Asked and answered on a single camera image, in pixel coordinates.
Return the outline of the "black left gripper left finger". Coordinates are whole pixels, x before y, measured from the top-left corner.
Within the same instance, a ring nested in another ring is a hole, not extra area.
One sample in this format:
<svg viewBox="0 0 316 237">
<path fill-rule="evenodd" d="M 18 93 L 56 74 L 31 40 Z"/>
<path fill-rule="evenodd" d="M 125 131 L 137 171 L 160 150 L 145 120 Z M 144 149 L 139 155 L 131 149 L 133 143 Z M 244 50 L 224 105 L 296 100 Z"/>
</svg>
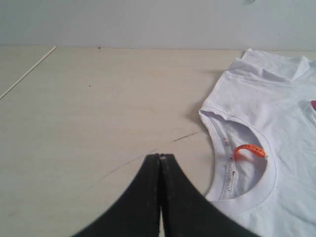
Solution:
<svg viewBox="0 0 316 237">
<path fill-rule="evenodd" d="M 136 176 L 116 202 L 74 236 L 158 237 L 159 171 L 159 154 L 147 155 Z"/>
</svg>

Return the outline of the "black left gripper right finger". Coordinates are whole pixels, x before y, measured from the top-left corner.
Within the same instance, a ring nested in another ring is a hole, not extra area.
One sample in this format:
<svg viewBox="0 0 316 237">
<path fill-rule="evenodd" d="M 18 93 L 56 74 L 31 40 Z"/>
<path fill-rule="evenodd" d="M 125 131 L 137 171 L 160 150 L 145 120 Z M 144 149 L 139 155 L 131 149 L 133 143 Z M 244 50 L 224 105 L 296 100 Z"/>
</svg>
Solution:
<svg viewBox="0 0 316 237">
<path fill-rule="evenodd" d="M 256 237 L 215 208 L 184 174 L 173 154 L 160 155 L 166 237 Z"/>
</svg>

